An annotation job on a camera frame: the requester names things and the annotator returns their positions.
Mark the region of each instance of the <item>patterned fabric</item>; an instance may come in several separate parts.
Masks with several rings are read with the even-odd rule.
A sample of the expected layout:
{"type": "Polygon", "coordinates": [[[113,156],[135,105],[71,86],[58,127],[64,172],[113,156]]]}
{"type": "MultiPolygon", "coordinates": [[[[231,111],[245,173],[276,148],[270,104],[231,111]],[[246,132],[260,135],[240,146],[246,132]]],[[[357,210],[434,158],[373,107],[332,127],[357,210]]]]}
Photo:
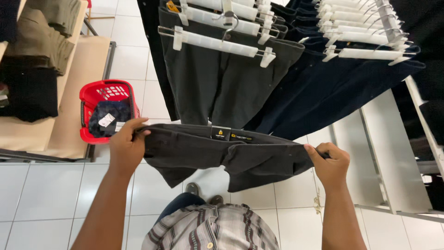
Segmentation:
{"type": "Polygon", "coordinates": [[[142,250],[279,250],[267,224],[245,205],[188,206],[160,220],[142,250]]]}

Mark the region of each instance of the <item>white tile floor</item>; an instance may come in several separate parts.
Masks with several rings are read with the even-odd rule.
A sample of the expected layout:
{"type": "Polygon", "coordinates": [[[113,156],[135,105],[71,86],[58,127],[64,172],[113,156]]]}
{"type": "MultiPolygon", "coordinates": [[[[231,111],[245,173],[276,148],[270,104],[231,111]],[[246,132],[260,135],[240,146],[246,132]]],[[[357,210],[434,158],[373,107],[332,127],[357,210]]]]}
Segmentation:
{"type": "MultiPolygon", "coordinates": [[[[136,1],[94,0],[92,12],[116,17],[92,21],[100,35],[117,42],[111,77],[131,83],[150,124],[170,122],[136,1]]],[[[317,145],[334,138],[327,127],[296,141],[317,145]]],[[[96,162],[87,164],[0,165],[0,250],[67,250],[108,167],[106,145],[97,146],[95,155],[96,162]]],[[[122,249],[139,250],[165,205],[192,181],[200,185],[204,199],[220,194],[226,202],[248,204],[271,227],[283,250],[321,249],[322,216],[314,209],[314,198],[318,192],[323,206],[325,192],[314,170],[230,194],[223,168],[198,170],[171,189],[146,163],[140,164],[128,187],[122,249]]],[[[437,222],[361,209],[356,214],[371,250],[444,249],[443,225],[437,222]]]]}

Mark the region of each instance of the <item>jeans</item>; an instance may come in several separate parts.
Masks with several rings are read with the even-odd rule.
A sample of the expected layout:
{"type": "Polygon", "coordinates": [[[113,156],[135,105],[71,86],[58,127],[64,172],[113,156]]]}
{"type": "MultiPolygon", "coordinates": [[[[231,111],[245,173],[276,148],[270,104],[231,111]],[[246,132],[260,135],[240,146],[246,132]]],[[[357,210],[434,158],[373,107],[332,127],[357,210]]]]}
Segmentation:
{"type": "Polygon", "coordinates": [[[190,205],[200,206],[205,203],[206,202],[202,198],[195,194],[181,193],[165,207],[165,209],[159,215],[159,218],[157,218],[156,223],[154,224],[157,224],[161,219],[163,219],[163,217],[170,215],[181,208],[188,207],[190,205]]]}

